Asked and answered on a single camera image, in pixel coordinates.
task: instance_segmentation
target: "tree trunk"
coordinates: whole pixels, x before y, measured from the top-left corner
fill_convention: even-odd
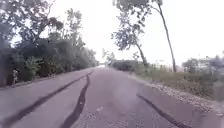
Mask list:
[[[142,51],[141,47],[139,46],[138,43],[136,43],[136,46],[138,47],[138,50],[139,50],[139,52],[140,52],[140,55],[141,55],[142,62],[143,62],[143,64],[144,64],[144,66],[145,66],[146,68],[148,68],[149,65],[148,65],[148,63],[147,63],[147,60],[145,59],[145,56],[144,56],[144,54],[143,54],[143,51]]]
[[[168,28],[166,26],[166,21],[165,21],[165,18],[163,16],[163,11],[162,11],[162,8],[161,8],[160,4],[159,3],[157,3],[157,4],[159,6],[159,11],[160,11],[159,13],[160,13],[160,15],[162,17],[164,28],[166,30],[166,37],[167,37],[167,40],[168,40],[168,43],[169,43],[170,52],[171,52],[172,61],[173,61],[173,71],[174,72],[177,72],[175,57],[174,57],[173,48],[172,48],[172,45],[171,45],[171,42],[170,42],[170,36],[169,36]]]
[[[6,73],[5,62],[2,56],[0,56],[0,86],[6,85],[6,79],[7,79],[7,73]]]

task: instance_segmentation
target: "tire mark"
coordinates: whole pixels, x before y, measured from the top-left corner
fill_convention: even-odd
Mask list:
[[[63,90],[67,89],[69,86],[71,86],[72,84],[74,84],[75,82],[78,82],[79,80],[81,80],[82,78],[84,78],[84,76],[79,77],[76,80],[73,80],[71,82],[69,82],[68,84],[64,85],[63,87],[60,87],[59,89],[53,91],[52,93],[48,94],[47,96],[41,97],[40,99],[38,99],[37,101],[35,101],[33,104],[29,105],[28,107],[20,110],[19,112],[17,112],[16,114],[4,119],[2,121],[2,128],[11,128],[12,125],[14,125],[16,122],[20,121],[23,117],[25,117],[26,115],[28,115],[29,113],[33,112],[35,109],[37,109],[40,105],[42,105],[43,103],[45,103],[46,101],[48,101],[50,98],[52,98],[53,96],[55,96],[56,94],[62,92]]]
[[[79,119],[79,117],[80,117],[80,115],[81,115],[81,113],[83,111],[83,108],[84,108],[84,105],[85,105],[85,101],[86,101],[85,94],[86,94],[86,91],[87,91],[87,89],[89,87],[89,84],[90,84],[89,75],[86,75],[86,80],[87,80],[86,85],[81,90],[81,93],[79,95],[78,102],[76,104],[75,109],[65,119],[65,121],[60,126],[60,128],[70,128]]]
[[[139,94],[137,94],[137,96],[138,96],[141,100],[145,101],[145,102],[146,102],[149,106],[151,106],[153,109],[155,109],[155,110],[157,111],[157,113],[158,113],[160,116],[164,117],[164,118],[165,118],[167,121],[169,121],[170,123],[176,125],[176,126],[179,127],[179,128],[192,128],[192,127],[187,126],[187,125],[185,125],[185,124],[183,124],[183,123],[181,123],[181,122],[176,121],[173,117],[171,117],[170,115],[168,115],[168,114],[166,114],[165,112],[163,112],[162,110],[160,110],[158,107],[156,107],[151,101],[149,101],[149,100],[146,99],[145,97],[143,97],[143,96],[141,96],[141,95],[139,95]]]

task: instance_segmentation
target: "tree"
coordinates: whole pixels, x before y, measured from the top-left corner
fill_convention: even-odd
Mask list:
[[[154,7],[152,5],[153,3],[156,3],[158,8]],[[163,15],[163,11],[161,8],[161,6],[163,5],[163,1],[162,0],[114,0],[113,4],[116,5],[118,9],[121,10],[121,13],[123,12],[128,13],[129,17],[132,15],[136,15],[136,17],[138,18],[137,23],[140,27],[145,26],[144,24],[145,19],[149,14],[151,14],[152,9],[156,10],[160,14],[165,31],[166,31],[167,41],[168,41],[171,56],[172,56],[173,71],[176,72],[176,62],[175,62],[175,57],[173,53],[173,48],[172,48],[170,37],[169,37],[168,27],[166,25],[165,17]]]
[[[187,69],[189,73],[195,73],[199,66],[199,60],[191,58],[183,63],[183,67]]]
[[[128,12],[121,12],[118,18],[120,20],[119,30],[112,34],[112,38],[115,39],[115,44],[119,47],[119,50],[128,50],[131,46],[136,46],[140,52],[144,66],[148,67],[138,39],[138,36],[144,33],[144,31],[139,24],[130,22]]]
[[[62,24],[49,17],[53,3],[0,1],[4,7],[0,8],[0,86],[6,85],[13,69],[18,71],[19,81],[27,81],[98,64],[95,52],[85,47],[79,32],[81,12],[68,10]],[[49,35],[43,38],[47,30]],[[12,43],[15,37],[20,40]]]
[[[135,52],[132,57],[134,60],[138,60],[139,58],[138,52]]]
[[[106,64],[110,64],[112,61],[115,60],[115,55],[113,52],[106,51],[105,49],[103,49],[102,52],[102,57],[106,58]]]

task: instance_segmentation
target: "bush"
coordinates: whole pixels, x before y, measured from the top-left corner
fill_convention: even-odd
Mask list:
[[[21,59],[16,63],[16,69],[18,70],[19,81],[30,81],[36,77],[36,73],[39,69],[37,63],[38,59],[30,57],[27,60]]]
[[[37,75],[40,77],[47,77],[51,75],[52,69],[54,68],[53,65],[48,64],[46,61],[41,60],[39,63],[39,69],[37,71]]]
[[[145,70],[138,65],[134,72],[142,78],[161,83],[165,86],[192,93],[194,95],[212,99],[215,78],[211,74],[191,74],[188,72],[168,72],[156,68]]]
[[[135,60],[114,60],[109,66],[121,71],[134,71],[138,61]]]

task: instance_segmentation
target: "person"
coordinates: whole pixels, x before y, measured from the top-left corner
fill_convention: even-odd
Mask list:
[[[12,86],[15,86],[16,82],[18,81],[18,71],[17,70],[13,70],[13,82],[12,82]]]

